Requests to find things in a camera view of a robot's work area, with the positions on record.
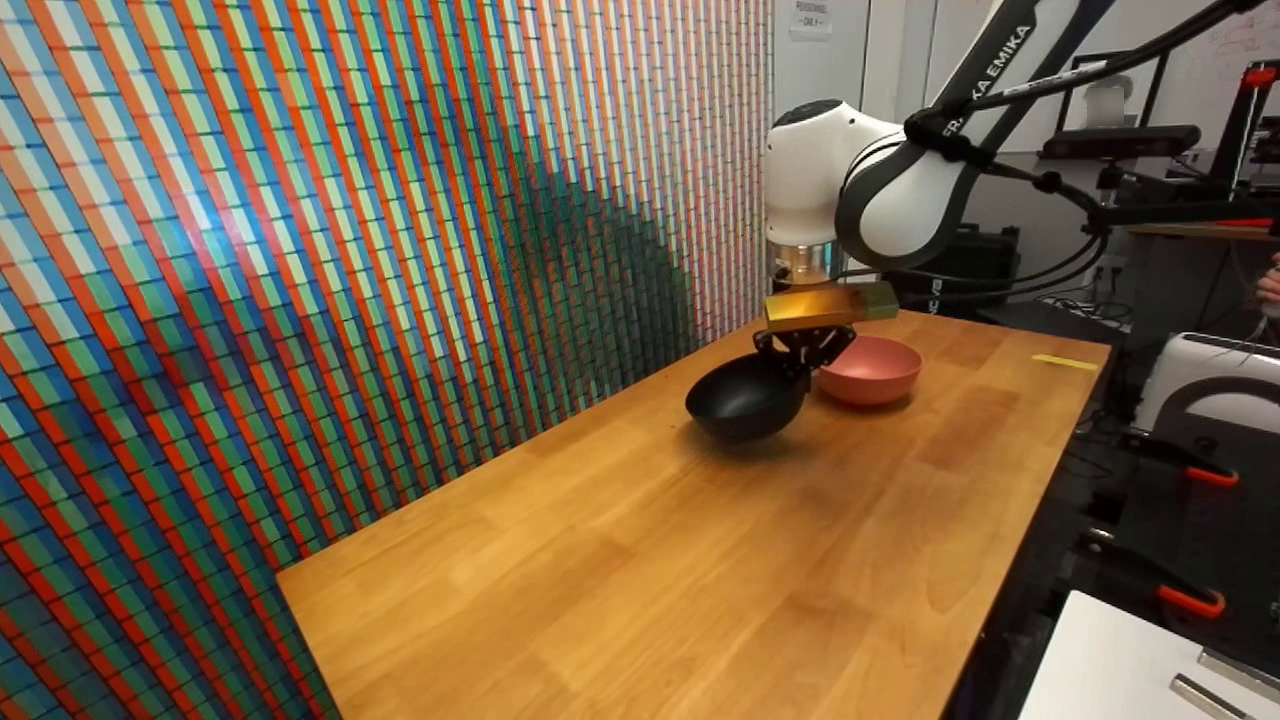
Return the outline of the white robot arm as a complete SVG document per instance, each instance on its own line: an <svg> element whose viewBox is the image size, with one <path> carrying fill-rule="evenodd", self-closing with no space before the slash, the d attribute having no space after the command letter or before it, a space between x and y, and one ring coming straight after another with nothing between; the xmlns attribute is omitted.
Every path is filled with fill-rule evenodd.
<svg viewBox="0 0 1280 720"><path fill-rule="evenodd" d="M907 119L846 100L779 111L762 138L762 241L835 245L872 270L939 256L980 163L1033 111L1110 0L996 0L943 88Z"/></svg>

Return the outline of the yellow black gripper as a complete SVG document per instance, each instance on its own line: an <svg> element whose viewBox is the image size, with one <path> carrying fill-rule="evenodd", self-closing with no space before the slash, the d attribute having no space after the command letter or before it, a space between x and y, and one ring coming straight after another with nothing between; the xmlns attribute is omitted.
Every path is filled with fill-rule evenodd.
<svg viewBox="0 0 1280 720"><path fill-rule="evenodd" d="M779 245L770 251L770 286L762 296L762 323L770 331L753 331L753 351L782 366L823 366L832 362L856 331L842 323L897 315L897 286L879 274L838 274L820 264L803 245Z"/></svg>

